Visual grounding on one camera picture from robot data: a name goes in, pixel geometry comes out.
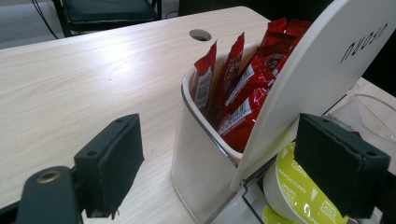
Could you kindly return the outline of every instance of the light wood tabletop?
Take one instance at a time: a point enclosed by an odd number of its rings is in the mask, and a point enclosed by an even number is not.
[[[181,79],[216,40],[218,52],[242,32],[246,44],[258,43],[267,22],[234,7],[0,50],[0,207],[21,198],[30,175],[72,167],[108,123],[139,113],[145,161],[114,223],[194,223],[170,176]],[[191,38],[193,29],[211,40]],[[366,80],[360,85],[396,106]]]

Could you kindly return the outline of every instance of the floor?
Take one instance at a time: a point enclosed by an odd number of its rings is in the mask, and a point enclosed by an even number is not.
[[[39,6],[49,27],[64,38],[53,4],[39,0]],[[178,0],[163,0],[163,19],[177,16]],[[43,20],[29,0],[0,0],[0,49],[14,48],[54,40]]]

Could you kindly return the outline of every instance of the barcode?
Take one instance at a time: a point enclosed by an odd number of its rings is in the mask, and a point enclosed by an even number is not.
[[[210,67],[207,69],[207,72],[203,76],[198,77],[197,94],[195,96],[195,104],[198,108],[205,106],[207,103],[207,99],[209,98],[211,78],[212,70],[210,69]]]
[[[247,70],[245,71],[244,75],[241,76],[241,79],[239,79],[238,84],[236,84],[235,89],[231,92],[230,96],[228,97],[227,101],[225,102],[225,105],[229,105],[238,95],[238,93],[242,90],[242,88],[248,83],[248,80],[254,75],[254,70],[251,64],[247,67]]]
[[[246,117],[247,115],[249,115],[251,113],[251,108],[250,108],[250,104],[248,102],[248,98],[244,101],[244,103],[242,103],[236,110],[235,112],[233,112],[233,114],[227,118],[224,123],[221,125],[221,127],[219,128],[219,134],[222,135],[226,132],[228,132],[229,130],[231,130],[231,128],[238,124],[238,122],[243,119],[244,117]]]

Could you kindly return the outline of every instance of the yellow-green label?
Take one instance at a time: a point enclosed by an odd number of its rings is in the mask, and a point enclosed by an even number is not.
[[[265,205],[262,210],[262,221],[265,224],[300,224],[297,221],[292,221],[278,215],[270,205]]]
[[[295,143],[288,144],[276,159],[279,186],[289,205],[307,223],[347,223],[334,204],[294,160]]]

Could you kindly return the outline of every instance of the open white lid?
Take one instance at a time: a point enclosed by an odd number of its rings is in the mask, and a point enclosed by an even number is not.
[[[300,113],[322,115],[363,75],[396,27],[395,0],[334,0],[279,74],[230,188],[269,161],[297,133]]]

